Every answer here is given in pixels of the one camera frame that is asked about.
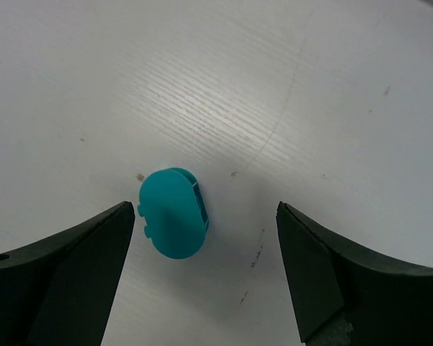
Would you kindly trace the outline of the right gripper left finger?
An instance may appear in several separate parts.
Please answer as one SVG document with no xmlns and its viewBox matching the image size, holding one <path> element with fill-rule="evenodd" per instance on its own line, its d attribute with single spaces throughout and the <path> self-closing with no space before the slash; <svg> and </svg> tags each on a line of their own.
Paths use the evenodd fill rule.
<svg viewBox="0 0 433 346">
<path fill-rule="evenodd" d="M 130 202 L 0 254 L 0 345 L 100 345 L 131 242 Z"/>
</svg>

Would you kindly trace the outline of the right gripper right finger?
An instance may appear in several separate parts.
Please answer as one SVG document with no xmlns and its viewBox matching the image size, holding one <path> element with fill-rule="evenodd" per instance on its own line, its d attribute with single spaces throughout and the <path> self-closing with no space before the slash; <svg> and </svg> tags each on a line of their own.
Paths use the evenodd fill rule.
<svg viewBox="0 0 433 346">
<path fill-rule="evenodd" d="M 433 268 L 351 241 L 286 203 L 279 245 L 306 345 L 433 345 Z"/>
</svg>

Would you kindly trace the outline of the cyan rounded lego brick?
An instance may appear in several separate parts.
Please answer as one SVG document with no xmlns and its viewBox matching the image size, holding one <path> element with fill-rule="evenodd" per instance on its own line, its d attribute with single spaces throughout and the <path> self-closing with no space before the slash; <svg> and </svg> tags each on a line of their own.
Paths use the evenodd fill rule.
<svg viewBox="0 0 433 346">
<path fill-rule="evenodd" d="M 149 175 L 139 190 L 138 213 L 144 234 L 155 249 L 174 260 L 193 256 L 209 229 L 198 180 L 188 170 L 172 167 Z"/>
</svg>

